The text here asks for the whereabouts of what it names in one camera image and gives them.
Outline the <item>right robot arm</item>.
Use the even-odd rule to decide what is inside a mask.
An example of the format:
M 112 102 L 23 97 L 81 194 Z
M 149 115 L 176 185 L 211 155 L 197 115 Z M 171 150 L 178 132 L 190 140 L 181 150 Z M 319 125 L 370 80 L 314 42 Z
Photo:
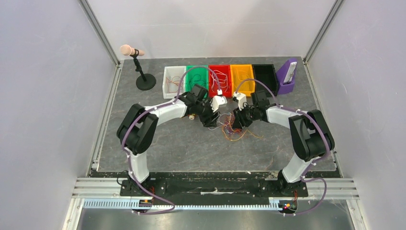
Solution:
M 289 129 L 294 154 L 271 185 L 281 195 L 289 196 L 304 186 L 309 166 L 334 148 L 334 139 L 319 110 L 303 112 L 270 103 L 265 91 L 254 92 L 251 98 L 252 104 L 248 104 L 245 94 L 233 94 L 237 108 L 233 110 L 232 128 L 245 129 L 259 120 Z

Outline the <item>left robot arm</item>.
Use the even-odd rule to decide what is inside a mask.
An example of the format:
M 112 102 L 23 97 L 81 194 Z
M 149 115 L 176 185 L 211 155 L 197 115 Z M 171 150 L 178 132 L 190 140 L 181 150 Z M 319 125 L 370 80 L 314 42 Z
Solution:
M 227 100 L 221 96 L 207 98 L 207 93 L 207 89 L 195 85 L 166 103 L 147 107 L 136 103 L 131 106 L 116 132 L 129 163 L 128 177 L 121 183 L 122 196 L 144 196 L 150 191 L 147 150 L 159 125 L 197 115 L 204 127 L 216 127 L 220 116 L 219 102 Z

